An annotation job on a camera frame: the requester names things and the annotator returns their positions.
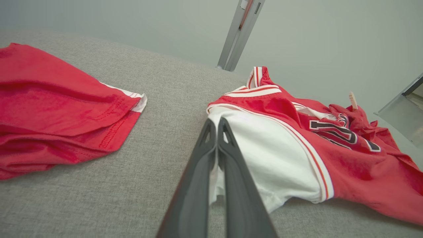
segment white wall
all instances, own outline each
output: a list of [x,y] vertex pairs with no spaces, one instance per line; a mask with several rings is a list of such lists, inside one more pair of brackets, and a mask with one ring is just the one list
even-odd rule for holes
[[[93,36],[216,66],[238,0],[0,0],[0,32]],[[296,97],[381,109],[423,72],[423,0],[267,0],[236,71]]]
[[423,0],[267,0],[236,71],[296,97],[380,110],[423,72]]
[[216,66],[238,0],[0,0],[0,32],[92,36]]

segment red stripe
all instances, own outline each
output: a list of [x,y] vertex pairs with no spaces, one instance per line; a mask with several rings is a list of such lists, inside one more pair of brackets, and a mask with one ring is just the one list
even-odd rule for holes
[[251,81],[253,80],[253,77],[254,77],[254,74],[253,74],[253,75],[251,75],[251,77],[250,77],[250,81],[248,82],[248,88],[249,88],[249,89],[251,88]]
[[252,93],[252,92],[257,92],[257,91],[262,91],[262,90],[266,90],[266,89],[279,89],[278,87],[268,87],[268,88],[261,88],[261,89],[255,89],[255,90],[251,90],[251,91],[248,91],[248,92],[230,92],[230,93],[227,93],[227,94],[247,94],[247,93]]
[[257,84],[256,87],[258,87],[258,67],[255,68],[255,75],[256,75],[256,80],[257,80]]

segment basketball jersey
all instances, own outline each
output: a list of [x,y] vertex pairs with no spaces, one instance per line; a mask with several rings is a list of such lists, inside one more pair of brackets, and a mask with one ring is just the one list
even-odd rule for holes
[[292,196],[314,203],[337,197],[423,225],[423,173],[400,152],[389,130],[369,123],[361,108],[297,99],[272,82],[266,67],[254,67],[246,86],[210,103],[207,113],[214,121],[228,117],[235,127],[268,211]]
[[42,50],[0,49],[0,180],[118,150],[146,103]]

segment cushion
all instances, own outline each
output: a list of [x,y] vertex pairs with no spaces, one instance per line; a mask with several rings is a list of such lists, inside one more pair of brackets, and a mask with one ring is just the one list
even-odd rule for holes
[[[117,152],[0,182],[1,236],[153,237],[206,120],[207,104],[248,75],[71,34],[2,34],[76,66],[99,81],[145,93],[148,103]],[[423,228],[364,205],[291,199],[271,213],[283,237],[421,237]],[[210,207],[209,236],[223,237],[222,198]]]

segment gray couch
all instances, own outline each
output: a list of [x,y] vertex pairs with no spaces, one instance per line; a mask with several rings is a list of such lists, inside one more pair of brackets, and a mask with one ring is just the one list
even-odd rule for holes
[[[0,182],[0,236],[155,236],[207,104],[243,85],[248,75],[68,34],[0,36],[1,47],[9,42],[47,51],[101,82],[146,93],[148,104],[119,151]],[[422,168],[419,151],[391,130]],[[291,199],[270,216],[281,237],[423,237],[423,227],[340,199],[318,205]],[[224,220],[218,201],[210,207],[210,237],[224,237]]]

